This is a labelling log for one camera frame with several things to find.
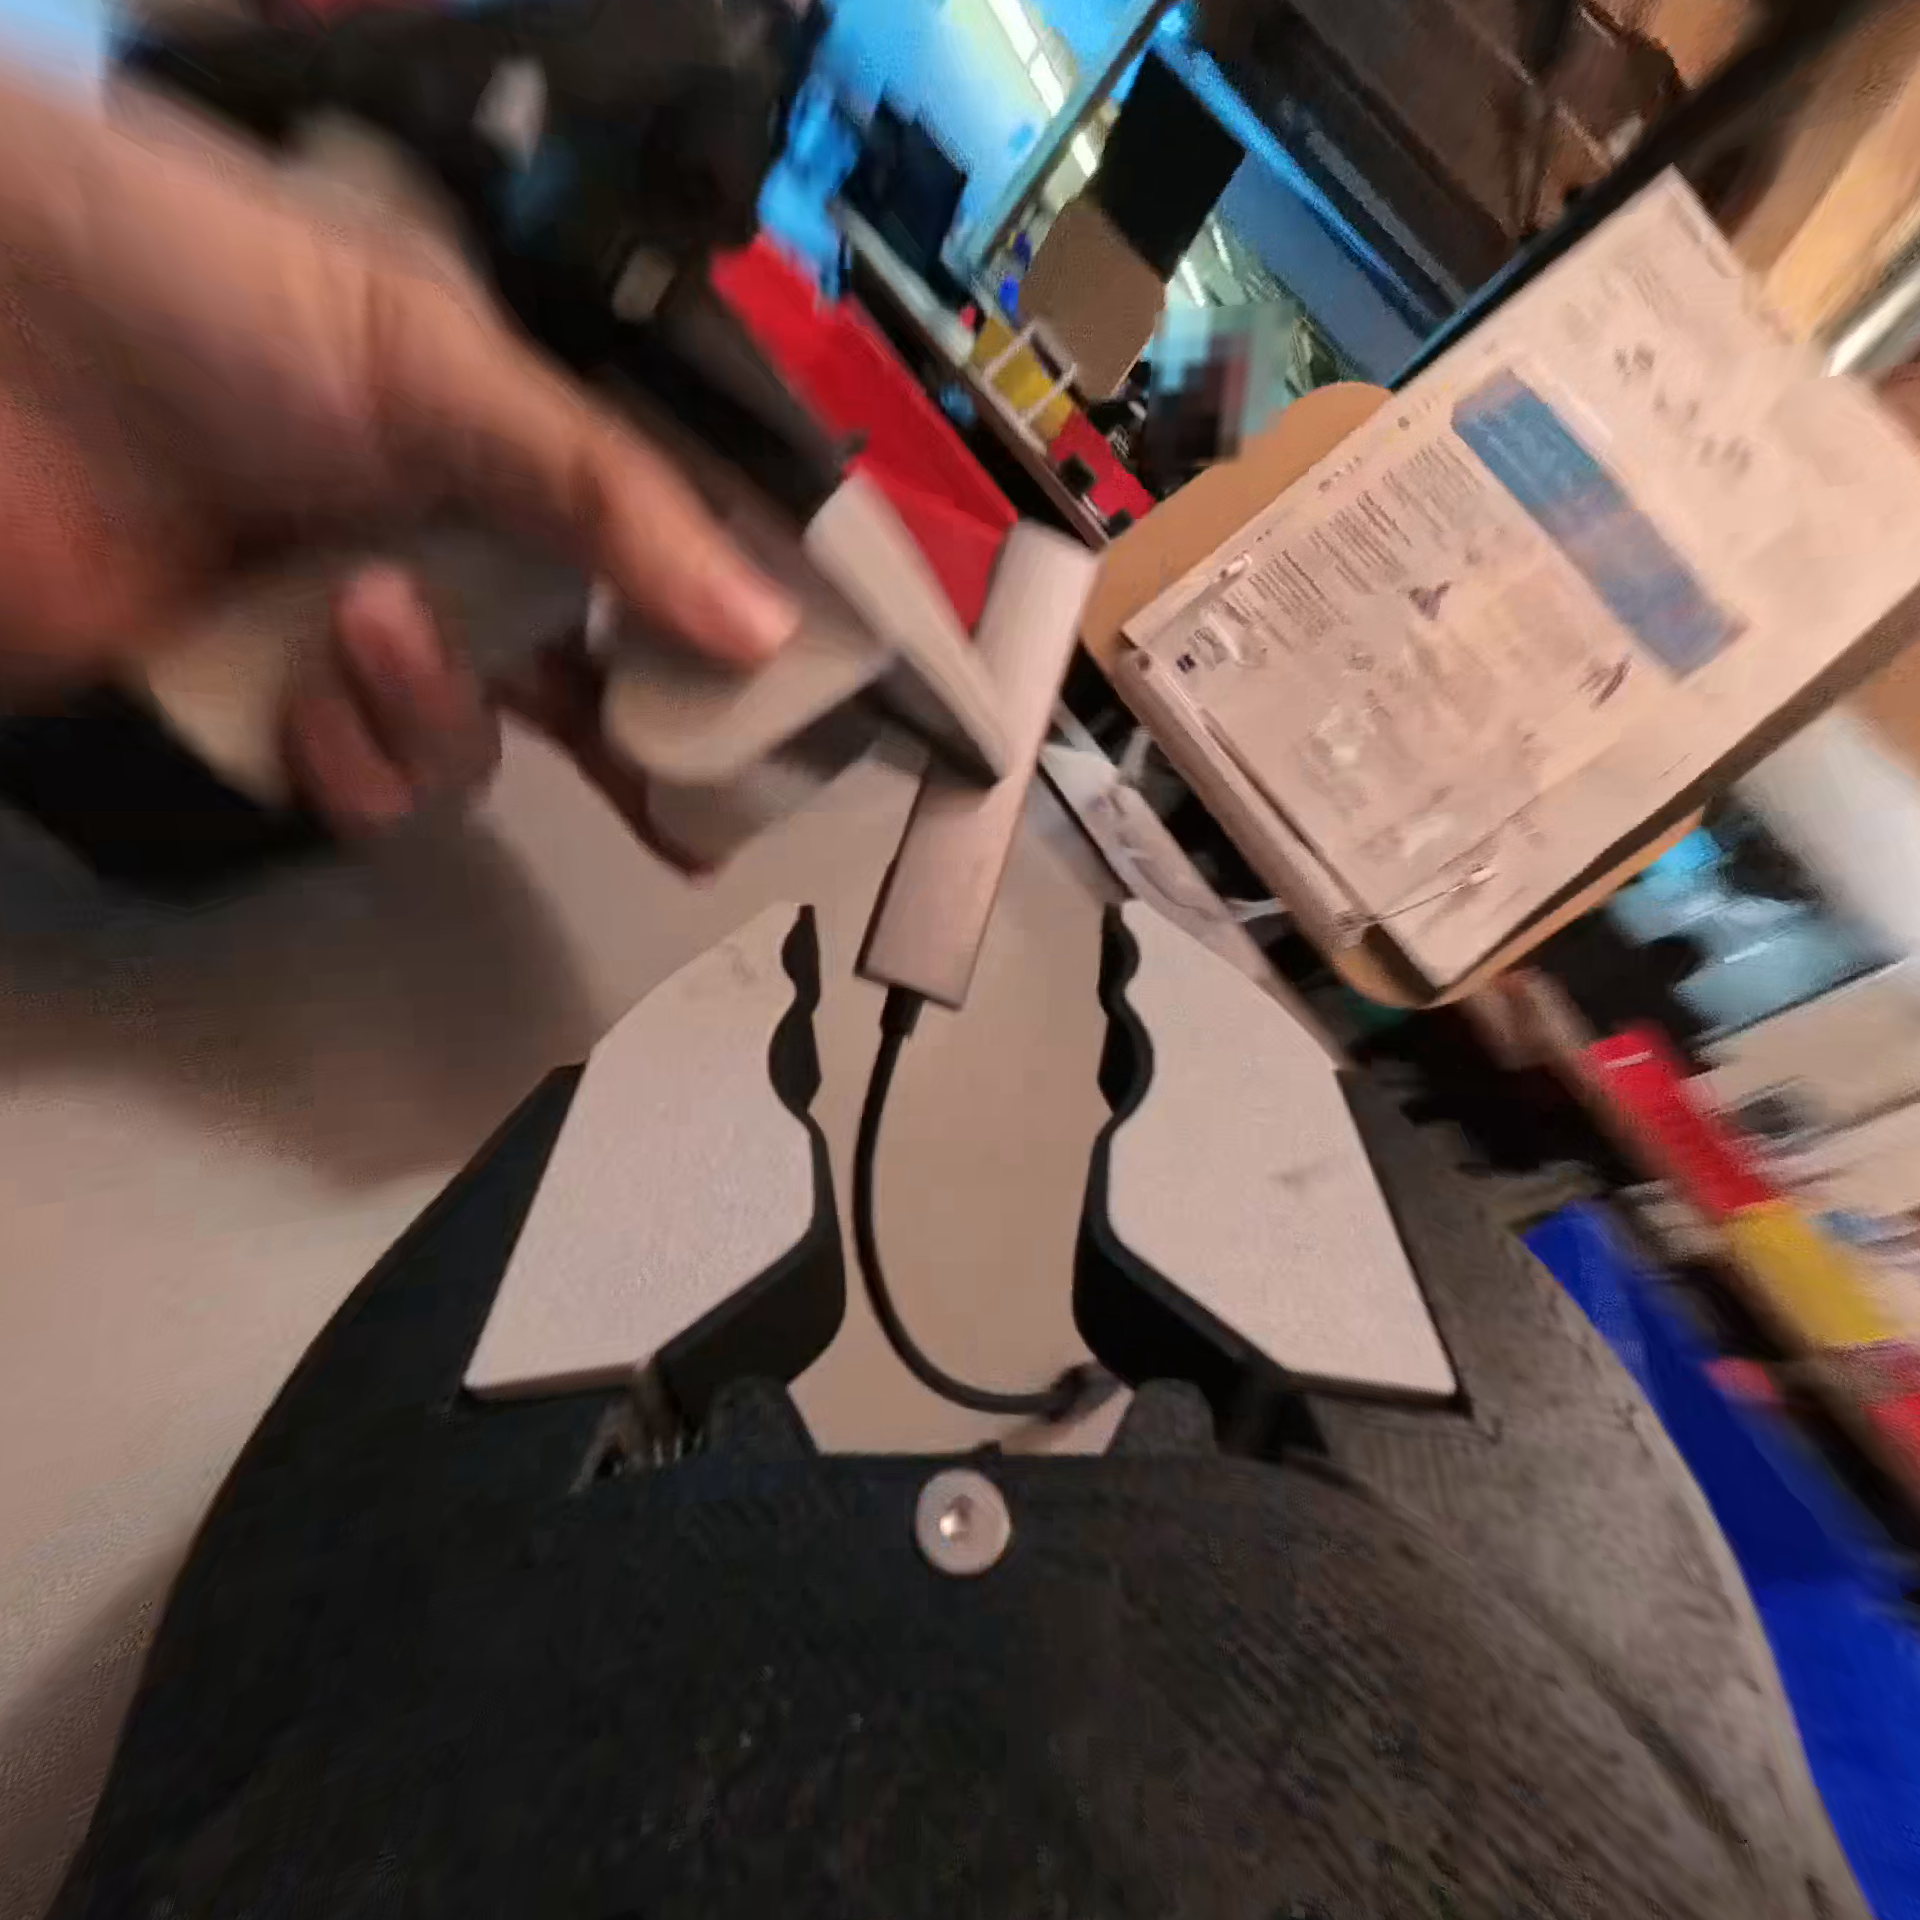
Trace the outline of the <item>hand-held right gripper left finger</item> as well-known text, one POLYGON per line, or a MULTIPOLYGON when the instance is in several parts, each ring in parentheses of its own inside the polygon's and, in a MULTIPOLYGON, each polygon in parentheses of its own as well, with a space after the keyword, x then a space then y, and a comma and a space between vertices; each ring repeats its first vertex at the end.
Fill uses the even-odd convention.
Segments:
POLYGON ((817 921, 774 903, 590 1050, 463 1371, 480 1401, 791 1386, 847 1305, 813 1103, 817 921))

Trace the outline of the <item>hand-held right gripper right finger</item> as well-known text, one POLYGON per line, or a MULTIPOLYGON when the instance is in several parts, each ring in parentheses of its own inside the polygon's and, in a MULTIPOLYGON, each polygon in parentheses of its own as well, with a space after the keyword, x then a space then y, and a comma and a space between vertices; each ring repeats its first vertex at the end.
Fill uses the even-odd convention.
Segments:
POLYGON ((1291 1003, 1153 906, 1111 906, 1097 1003, 1105 1103, 1071 1320, 1118 1380, 1213 1411, 1282 1393, 1457 1398, 1350 1079, 1291 1003))

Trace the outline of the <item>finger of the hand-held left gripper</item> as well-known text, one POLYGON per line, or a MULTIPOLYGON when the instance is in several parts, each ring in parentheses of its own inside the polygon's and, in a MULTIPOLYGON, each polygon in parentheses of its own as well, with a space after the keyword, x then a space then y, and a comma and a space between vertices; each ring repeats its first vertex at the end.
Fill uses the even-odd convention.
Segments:
POLYGON ((867 476, 809 519, 745 483, 715 484, 710 504, 799 625, 770 664, 726 668, 624 619, 600 710, 616 753, 672 785, 726 785, 833 729, 890 724, 959 775, 1001 779, 1010 744, 992 673, 867 476))
POLYGON ((643 775, 647 844, 681 874, 718 874, 747 844, 810 807, 864 764, 918 775, 927 747, 914 737, 795 737, 712 779, 643 775))

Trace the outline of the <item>grey USB hub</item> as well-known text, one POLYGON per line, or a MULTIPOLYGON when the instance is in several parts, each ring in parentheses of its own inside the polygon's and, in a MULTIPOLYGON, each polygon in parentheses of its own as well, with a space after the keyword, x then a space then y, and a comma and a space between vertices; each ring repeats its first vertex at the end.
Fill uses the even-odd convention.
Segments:
POLYGON ((1007 535, 976 634, 1006 774, 987 787, 922 775, 855 960, 872 988, 951 1012, 966 1003, 1094 577, 1097 554, 1067 535, 1030 522, 1007 535))

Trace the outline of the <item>grey desk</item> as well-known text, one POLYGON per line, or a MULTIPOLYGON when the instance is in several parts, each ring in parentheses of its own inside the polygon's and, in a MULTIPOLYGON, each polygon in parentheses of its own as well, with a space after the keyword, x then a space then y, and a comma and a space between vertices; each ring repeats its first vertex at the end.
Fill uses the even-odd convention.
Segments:
MULTIPOLYGON (((879 1012, 850 970, 914 787, 861 762, 686 881, 513 729, 482 806, 184 911, 113 903, 5 824, 5 1916, 51 1902, 163 1593, 313 1338, 549 1071, 776 903, 817 915, 847 1217, 879 1012)), ((922 1015, 886 1103, 881 1270, 981 1386, 1082 1352, 1111 898, 1032 782, 966 1008, 922 1015)))

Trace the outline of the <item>person's left hand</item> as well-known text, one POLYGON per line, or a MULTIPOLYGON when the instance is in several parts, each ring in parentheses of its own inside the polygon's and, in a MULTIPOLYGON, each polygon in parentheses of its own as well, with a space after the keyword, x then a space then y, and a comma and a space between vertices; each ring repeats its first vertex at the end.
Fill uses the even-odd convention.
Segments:
POLYGON ((273 545, 438 511, 721 665, 799 625, 450 267, 155 98, 5 68, 2 307, 5 721, 119 681, 273 545))

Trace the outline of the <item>red plastic box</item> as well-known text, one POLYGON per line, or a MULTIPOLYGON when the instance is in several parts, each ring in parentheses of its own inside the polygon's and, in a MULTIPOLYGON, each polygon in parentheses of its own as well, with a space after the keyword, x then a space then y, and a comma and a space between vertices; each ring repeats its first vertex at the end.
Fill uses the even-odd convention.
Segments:
POLYGON ((853 470, 888 498, 971 631, 1017 524, 1013 502, 857 302, 823 295, 766 235, 719 255, 709 278, 806 410, 855 442, 853 470))

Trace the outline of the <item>wooden document stand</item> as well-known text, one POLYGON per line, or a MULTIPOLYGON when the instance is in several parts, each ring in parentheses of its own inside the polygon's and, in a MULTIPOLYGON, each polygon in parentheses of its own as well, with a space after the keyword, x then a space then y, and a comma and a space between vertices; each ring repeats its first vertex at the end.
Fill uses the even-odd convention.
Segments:
POLYGON ((1312 898, 1309 874, 1279 844, 1279 818, 1225 758, 1179 721, 1166 691, 1141 668, 1137 649, 1122 636, 1158 594, 1357 435, 1385 402, 1385 388, 1363 383, 1337 383, 1296 400, 1272 426, 1245 442, 1235 457, 1201 472, 1128 534, 1105 545, 1097 556, 1093 596, 1078 619, 1080 649, 1111 695, 1153 740, 1264 889, 1360 996, 1424 1012, 1487 991, 1499 974, 1523 964, 1553 934, 1643 874, 1701 825, 1704 809, 1725 799, 1735 779, 1755 774, 1765 758, 1805 735, 1821 716, 1861 713, 1866 740, 1882 750, 1902 775, 1914 777, 1914 610, 1907 608, 1872 631, 1855 655, 1835 668, 1835 695, 1807 694, 1704 782, 1696 782, 1680 802, 1653 811, 1639 831, 1615 841, 1601 863, 1574 875, 1541 915, 1486 954, 1472 972, 1447 988, 1421 988, 1409 962, 1379 931, 1342 931, 1337 913, 1312 898))

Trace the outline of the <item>illustrated instruction sheet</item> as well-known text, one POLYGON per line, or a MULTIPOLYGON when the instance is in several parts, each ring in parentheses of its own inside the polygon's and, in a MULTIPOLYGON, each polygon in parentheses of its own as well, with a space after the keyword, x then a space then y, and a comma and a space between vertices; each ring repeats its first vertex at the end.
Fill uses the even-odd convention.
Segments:
POLYGON ((1767 383, 1470 358, 1386 394, 1122 625, 1369 988, 1455 1001, 1704 818, 1755 732, 1767 383))

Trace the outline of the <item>blue plastic bin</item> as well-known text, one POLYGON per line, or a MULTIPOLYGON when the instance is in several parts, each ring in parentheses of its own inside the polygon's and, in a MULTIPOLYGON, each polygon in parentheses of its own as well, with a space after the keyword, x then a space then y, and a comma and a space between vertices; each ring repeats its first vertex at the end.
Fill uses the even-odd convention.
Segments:
POLYGON ((1523 1247, 1641 1386, 1751 1591, 1815 1787, 1865 1902, 1917 1916, 1917 1638, 1903 1559, 1761 1369, 1730 1355, 1598 1204, 1523 1247))

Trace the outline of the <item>white text sheet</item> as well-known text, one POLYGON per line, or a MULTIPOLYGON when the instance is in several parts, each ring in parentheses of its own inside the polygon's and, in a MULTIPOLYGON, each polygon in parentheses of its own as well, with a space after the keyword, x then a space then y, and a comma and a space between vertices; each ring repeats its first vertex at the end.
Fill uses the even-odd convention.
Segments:
POLYGON ((1914 596, 1914 442, 1794 342, 1663 176, 1418 375, 1463 449, 1690 707, 1746 735, 1914 596))

